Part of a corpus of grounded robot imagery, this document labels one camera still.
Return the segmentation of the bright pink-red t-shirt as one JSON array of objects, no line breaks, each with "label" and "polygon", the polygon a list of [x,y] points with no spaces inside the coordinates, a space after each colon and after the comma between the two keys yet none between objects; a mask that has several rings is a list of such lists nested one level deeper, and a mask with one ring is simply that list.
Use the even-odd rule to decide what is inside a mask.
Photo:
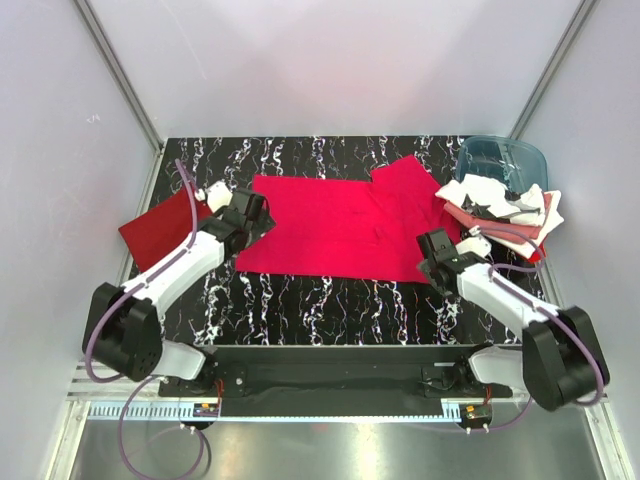
[{"label": "bright pink-red t-shirt", "polygon": [[239,272],[424,282],[419,235],[459,223],[439,183],[413,156],[376,168],[368,181],[257,175],[274,228],[236,259]]}]

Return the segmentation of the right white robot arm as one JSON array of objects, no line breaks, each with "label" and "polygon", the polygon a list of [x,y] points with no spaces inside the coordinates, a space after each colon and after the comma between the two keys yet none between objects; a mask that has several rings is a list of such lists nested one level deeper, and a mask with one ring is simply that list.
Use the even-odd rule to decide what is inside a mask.
[{"label": "right white robot arm", "polygon": [[478,253],[458,251],[443,229],[418,236],[419,271],[443,296],[457,295],[480,307],[521,342],[519,349],[475,348],[459,363],[468,383],[524,391],[553,412],[587,407],[604,396],[610,373],[589,314],[540,300],[500,274]]}]

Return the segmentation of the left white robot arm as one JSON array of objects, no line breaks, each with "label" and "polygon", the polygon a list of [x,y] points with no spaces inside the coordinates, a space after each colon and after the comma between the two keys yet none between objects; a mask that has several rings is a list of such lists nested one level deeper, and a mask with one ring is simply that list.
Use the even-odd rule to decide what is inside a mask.
[{"label": "left white robot arm", "polygon": [[199,279],[251,247],[276,223],[267,198],[255,191],[230,191],[218,182],[206,199],[212,214],[194,217],[190,233],[169,254],[120,286],[105,282],[94,291],[82,342],[91,381],[169,377],[201,383],[212,376],[211,356],[164,339],[160,320]]}]

